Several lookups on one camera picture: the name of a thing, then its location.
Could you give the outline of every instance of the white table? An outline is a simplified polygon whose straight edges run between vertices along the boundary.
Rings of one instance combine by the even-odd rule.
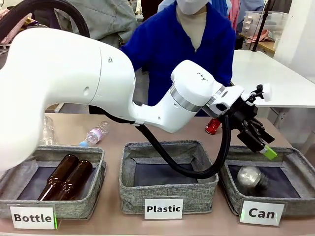
[[[315,84],[262,52],[238,50],[234,53],[232,83],[250,93],[258,84],[270,83],[272,100],[257,98],[258,108],[281,108],[274,125],[278,128],[290,108],[315,108]],[[302,147],[306,152],[315,141],[311,132]]]

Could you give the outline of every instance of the bottle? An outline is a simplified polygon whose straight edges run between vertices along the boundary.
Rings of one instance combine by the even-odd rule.
[[[50,117],[44,116],[43,133],[39,141],[39,145],[54,145],[57,139],[54,131],[54,123]]]
[[[87,160],[79,161],[78,166],[73,170],[72,174],[62,184],[62,188],[57,201],[72,200],[82,189],[92,172],[92,164]]]
[[[74,155],[67,155],[59,163],[55,171],[48,177],[47,185],[39,195],[39,201],[51,201],[59,194],[62,183],[70,176],[77,167],[79,159]]]
[[[95,146],[108,133],[108,126],[109,124],[107,122],[101,122],[96,128],[87,133],[87,137],[80,143],[80,146]]]

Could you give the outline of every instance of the gray fabric bin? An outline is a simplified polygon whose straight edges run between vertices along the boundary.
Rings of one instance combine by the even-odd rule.
[[[278,157],[269,160],[260,153],[252,153],[247,147],[230,147],[229,155],[220,171],[220,179],[232,212],[238,215],[242,201],[247,200],[286,203],[284,216],[315,215],[314,167],[294,148],[273,147],[273,150],[278,153]],[[265,190],[254,195],[243,194],[244,189],[235,177],[237,172],[232,173],[235,168],[241,166],[260,168],[269,178],[271,182],[269,188],[274,188],[273,192],[268,193],[268,190]]]
[[[74,154],[93,165],[93,172],[79,196],[73,201],[36,200],[47,177],[67,154]],[[0,177],[0,218],[11,218],[10,205],[54,205],[57,219],[87,220],[96,206],[105,172],[104,151],[100,148],[39,146],[29,159]]]
[[[202,171],[211,166],[207,152],[198,141],[161,144],[185,168]],[[183,214],[211,212],[218,180],[218,175],[208,179],[185,177],[172,170],[150,143],[128,143],[119,174],[122,212],[144,214],[145,199],[156,197],[183,198]]]

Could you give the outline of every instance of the brown glass bottle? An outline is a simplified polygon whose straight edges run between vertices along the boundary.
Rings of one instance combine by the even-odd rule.
[[[68,179],[62,184],[62,189],[56,197],[58,201],[72,200],[82,189],[92,172],[92,164],[87,160],[79,161]]]
[[[62,183],[70,176],[78,166],[79,159],[75,155],[67,155],[59,163],[55,171],[47,179],[47,185],[39,195],[39,201],[52,201],[59,194]]]

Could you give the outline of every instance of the label card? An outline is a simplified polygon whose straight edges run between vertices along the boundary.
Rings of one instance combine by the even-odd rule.
[[[54,230],[53,207],[10,206],[14,228],[34,230]]]
[[[145,199],[144,219],[181,219],[184,199]]]
[[[243,201],[240,223],[278,226],[285,204]]]

